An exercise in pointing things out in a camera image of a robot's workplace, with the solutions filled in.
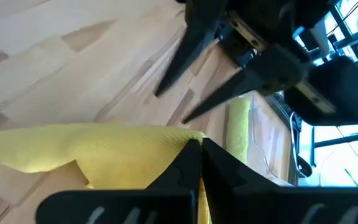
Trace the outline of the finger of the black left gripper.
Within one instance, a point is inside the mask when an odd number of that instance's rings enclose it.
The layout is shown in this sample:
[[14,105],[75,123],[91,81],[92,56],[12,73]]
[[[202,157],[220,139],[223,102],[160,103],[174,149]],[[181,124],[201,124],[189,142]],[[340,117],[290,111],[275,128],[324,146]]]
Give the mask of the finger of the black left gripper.
[[186,0],[186,32],[154,91],[156,97],[172,87],[214,39],[227,4],[228,0]]
[[182,119],[182,123],[189,123],[224,102],[244,93],[261,90],[265,85],[271,85],[279,77],[278,75],[279,72],[272,69],[244,68],[198,103]]

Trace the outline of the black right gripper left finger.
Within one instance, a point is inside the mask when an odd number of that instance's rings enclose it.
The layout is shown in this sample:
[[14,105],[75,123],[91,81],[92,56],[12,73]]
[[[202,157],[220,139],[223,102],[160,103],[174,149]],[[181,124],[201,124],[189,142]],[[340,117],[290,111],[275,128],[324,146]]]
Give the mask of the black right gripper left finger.
[[144,190],[66,190],[45,198],[36,224],[197,224],[201,145],[190,140]]

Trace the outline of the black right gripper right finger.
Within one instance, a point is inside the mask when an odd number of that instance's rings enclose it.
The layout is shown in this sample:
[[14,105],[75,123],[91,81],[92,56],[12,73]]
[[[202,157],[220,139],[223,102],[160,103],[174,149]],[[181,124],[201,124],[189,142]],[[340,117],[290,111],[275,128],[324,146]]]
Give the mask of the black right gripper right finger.
[[358,187],[284,187],[203,140],[213,224],[358,224]]

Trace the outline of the lime green microfiber towel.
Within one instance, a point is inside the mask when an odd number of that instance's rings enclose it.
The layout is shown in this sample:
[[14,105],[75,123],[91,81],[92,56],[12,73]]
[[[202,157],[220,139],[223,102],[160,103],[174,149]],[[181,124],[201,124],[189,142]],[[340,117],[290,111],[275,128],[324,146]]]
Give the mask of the lime green microfiber towel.
[[245,98],[232,100],[228,108],[226,150],[243,163],[247,162],[249,108]]

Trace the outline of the yellow microfiber towel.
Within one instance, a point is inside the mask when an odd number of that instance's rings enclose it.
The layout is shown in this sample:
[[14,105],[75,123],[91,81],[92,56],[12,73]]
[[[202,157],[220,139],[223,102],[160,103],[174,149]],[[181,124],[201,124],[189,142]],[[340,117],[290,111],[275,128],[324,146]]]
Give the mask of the yellow microfiber towel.
[[91,189],[144,189],[204,133],[127,123],[48,124],[0,131],[0,163],[24,173],[76,162]]

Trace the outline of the clear plastic basket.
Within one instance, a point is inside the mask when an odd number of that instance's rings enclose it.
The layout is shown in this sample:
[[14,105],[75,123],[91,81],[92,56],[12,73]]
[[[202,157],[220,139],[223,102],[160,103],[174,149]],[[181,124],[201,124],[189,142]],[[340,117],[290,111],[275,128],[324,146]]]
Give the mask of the clear plastic basket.
[[238,98],[250,101],[249,143],[245,165],[278,185],[290,186],[290,131],[273,103],[256,92]]

